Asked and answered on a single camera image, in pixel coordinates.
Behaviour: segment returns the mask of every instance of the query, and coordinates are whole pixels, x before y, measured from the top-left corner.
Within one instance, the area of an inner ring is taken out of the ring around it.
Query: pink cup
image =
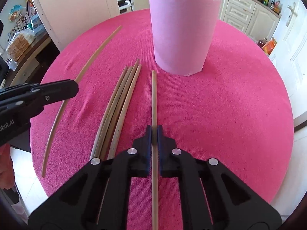
[[[156,63],[166,72],[202,70],[221,0],[149,0]]]

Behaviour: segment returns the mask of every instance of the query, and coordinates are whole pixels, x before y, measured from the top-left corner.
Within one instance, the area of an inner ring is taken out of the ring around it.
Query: row of books
[[[30,19],[28,16],[22,16],[19,18],[17,22],[15,23],[16,26],[7,34],[8,36],[8,43],[10,43],[11,39],[14,37],[15,33],[20,32],[23,30],[24,27],[27,27],[27,25],[30,23]]]

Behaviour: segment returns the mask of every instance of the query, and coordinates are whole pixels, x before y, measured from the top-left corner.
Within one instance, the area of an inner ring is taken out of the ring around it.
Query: table
[[[31,66],[31,61],[51,42],[51,38],[47,31],[37,36],[27,50],[21,55],[17,61],[15,71],[9,70],[5,77],[5,87],[14,86],[26,80],[36,66]]]
[[[47,176],[41,164],[61,103],[31,120],[33,165],[48,196],[89,161],[95,135],[115,84],[126,65],[143,65],[123,126],[117,153],[128,149],[151,124],[151,70],[158,73],[158,124],[179,148],[206,160],[216,157],[270,202],[286,173],[293,144],[290,101],[277,70],[248,37],[218,21],[203,71],[171,75],[154,61],[149,10],[107,20],[70,43],[43,83],[75,79],[85,62],[119,25],[70,100],[53,143]],[[179,189],[159,178],[160,229],[182,229]],[[150,178],[134,178],[127,229],[151,228]]]

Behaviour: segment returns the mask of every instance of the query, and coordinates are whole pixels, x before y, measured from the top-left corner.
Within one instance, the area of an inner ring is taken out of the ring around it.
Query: bundle of chopsticks
[[[107,159],[114,158],[126,112],[142,67],[139,62],[138,59],[133,67],[125,67],[122,71],[97,131],[90,160],[95,157],[105,160],[109,146]]]

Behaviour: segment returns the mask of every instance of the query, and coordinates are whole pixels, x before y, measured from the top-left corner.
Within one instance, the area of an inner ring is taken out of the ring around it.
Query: orange package
[[[277,44],[277,41],[274,39],[274,37],[267,43],[265,44],[263,47],[262,47],[262,50],[270,55],[274,49],[274,47],[276,46]]]

